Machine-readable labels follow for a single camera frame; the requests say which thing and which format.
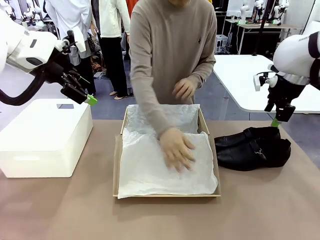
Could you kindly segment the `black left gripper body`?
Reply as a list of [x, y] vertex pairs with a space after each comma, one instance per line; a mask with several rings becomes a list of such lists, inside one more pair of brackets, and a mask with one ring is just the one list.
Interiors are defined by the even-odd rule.
[[49, 61], [44, 65], [45, 82], [48, 84], [58, 83], [61, 86], [65, 84], [74, 84], [75, 78], [70, 73], [73, 65], [69, 60]]

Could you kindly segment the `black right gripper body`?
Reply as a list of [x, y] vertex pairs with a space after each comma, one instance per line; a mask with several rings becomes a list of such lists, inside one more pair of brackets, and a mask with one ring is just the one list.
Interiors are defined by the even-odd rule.
[[304, 85], [293, 84], [287, 80], [278, 80], [274, 87], [268, 88], [268, 106], [290, 105], [293, 99], [300, 96], [304, 90]]

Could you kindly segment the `person's left hand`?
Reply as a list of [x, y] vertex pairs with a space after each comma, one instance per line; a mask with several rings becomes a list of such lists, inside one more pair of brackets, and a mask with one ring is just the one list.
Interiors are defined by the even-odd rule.
[[198, 86], [197, 80], [191, 77], [183, 78], [175, 84], [172, 94], [176, 99], [186, 102], [195, 95]]

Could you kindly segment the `person's right hand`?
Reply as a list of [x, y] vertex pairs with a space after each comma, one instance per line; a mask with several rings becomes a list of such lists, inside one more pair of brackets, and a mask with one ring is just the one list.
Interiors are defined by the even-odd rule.
[[191, 162], [195, 162], [191, 150], [195, 146], [179, 129], [171, 127], [159, 137], [159, 145], [164, 153], [165, 164], [181, 172], [183, 168], [190, 170]]

